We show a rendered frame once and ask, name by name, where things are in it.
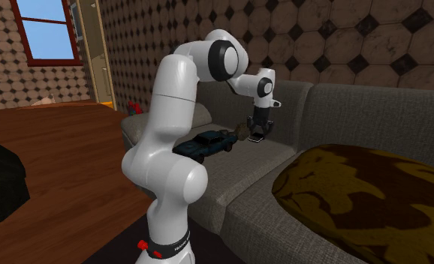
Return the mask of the yellow and brown cushion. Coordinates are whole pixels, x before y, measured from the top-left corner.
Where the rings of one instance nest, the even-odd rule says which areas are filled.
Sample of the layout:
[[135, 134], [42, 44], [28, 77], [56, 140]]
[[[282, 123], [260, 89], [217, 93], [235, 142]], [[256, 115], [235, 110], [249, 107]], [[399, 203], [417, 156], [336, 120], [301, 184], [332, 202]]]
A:
[[434, 168], [370, 148], [320, 145], [277, 176], [292, 217], [369, 264], [434, 264]]

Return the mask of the black robot stand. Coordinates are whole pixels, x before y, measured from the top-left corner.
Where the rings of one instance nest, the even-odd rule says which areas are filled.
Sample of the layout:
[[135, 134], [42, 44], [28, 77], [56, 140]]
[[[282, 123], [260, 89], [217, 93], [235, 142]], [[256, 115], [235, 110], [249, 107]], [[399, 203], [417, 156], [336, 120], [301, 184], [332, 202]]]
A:
[[[196, 264], [245, 264], [218, 235], [204, 229], [191, 218], [188, 219], [188, 225]], [[82, 264], [135, 264], [141, 253], [137, 243], [147, 238], [149, 230], [144, 215]]]

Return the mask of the dark blue toy car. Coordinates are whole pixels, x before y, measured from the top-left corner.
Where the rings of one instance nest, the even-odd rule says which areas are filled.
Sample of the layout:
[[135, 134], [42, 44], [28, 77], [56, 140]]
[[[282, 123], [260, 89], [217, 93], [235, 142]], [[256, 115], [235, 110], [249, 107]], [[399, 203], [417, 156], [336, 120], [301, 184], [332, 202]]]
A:
[[208, 130], [175, 146], [173, 153], [191, 158], [201, 164], [205, 157], [221, 151], [230, 152], [237, 141], [238, 136], [228, 130]]

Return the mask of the yellow door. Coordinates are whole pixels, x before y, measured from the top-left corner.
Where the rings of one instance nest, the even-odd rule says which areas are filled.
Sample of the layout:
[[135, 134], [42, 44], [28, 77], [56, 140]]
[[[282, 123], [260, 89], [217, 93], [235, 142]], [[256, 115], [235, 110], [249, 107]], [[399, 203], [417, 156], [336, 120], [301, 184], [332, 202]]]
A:
[[90, 98], [116, 110], [99, 0], [68, 0]]

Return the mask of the red toy figure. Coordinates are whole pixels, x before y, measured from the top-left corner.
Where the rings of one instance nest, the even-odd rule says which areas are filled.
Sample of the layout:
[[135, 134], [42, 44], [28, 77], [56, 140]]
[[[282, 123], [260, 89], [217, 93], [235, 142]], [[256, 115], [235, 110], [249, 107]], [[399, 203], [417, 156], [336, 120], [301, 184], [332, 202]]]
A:
[[131, 100], [128, 102], [128, 115], [134, 116], [138, 114], [142, 114], [143, 111], [140, 108], [139, 103], [133, 103]]

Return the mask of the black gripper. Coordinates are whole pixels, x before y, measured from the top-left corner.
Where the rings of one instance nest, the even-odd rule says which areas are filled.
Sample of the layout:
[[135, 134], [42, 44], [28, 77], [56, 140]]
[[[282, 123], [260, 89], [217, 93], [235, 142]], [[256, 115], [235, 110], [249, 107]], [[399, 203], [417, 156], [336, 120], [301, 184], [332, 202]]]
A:
[[247, 128], [249, 129], [249, 136], [255, 132], [255, 126], [264, 127], [264, 137], [267, 137], [272, 129], [274, 122], [269, 120], [270, 109], [254, 107], [253, 116], [247, 117]]

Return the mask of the red framed window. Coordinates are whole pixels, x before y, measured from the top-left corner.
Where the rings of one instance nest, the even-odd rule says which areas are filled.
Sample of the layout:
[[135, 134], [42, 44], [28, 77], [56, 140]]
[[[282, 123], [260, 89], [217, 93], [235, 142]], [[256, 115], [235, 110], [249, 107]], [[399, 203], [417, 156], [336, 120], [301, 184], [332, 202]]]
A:
[[10, 0], [29, 67], [81, 66], [68, 0]]

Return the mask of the brown lumpy object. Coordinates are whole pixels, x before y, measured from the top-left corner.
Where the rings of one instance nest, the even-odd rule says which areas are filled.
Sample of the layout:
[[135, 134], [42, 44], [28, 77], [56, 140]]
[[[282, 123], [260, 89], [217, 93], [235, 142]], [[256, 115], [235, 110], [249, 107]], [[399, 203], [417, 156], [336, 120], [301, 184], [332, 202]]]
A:
[[234, 133], [239, 141], [243, 141], [250, 136], [251, 131], [249, 130], [246, 123], [240, 123], [236, 126]]

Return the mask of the grey fabric sofa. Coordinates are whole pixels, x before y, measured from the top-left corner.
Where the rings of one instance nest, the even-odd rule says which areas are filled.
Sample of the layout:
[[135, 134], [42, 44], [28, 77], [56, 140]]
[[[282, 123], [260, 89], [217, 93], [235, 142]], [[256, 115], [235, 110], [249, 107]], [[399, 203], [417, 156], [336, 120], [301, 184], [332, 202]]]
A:
[[274, 131], [208, 157], [208, 186], [189, 216], [245, 264], [369, 264], [287, 213], [273, 182], [305, 151], [332, 144], [434, 168], [434, 91], [278, 81], [274, 95], [282, 101], [270, 115]]

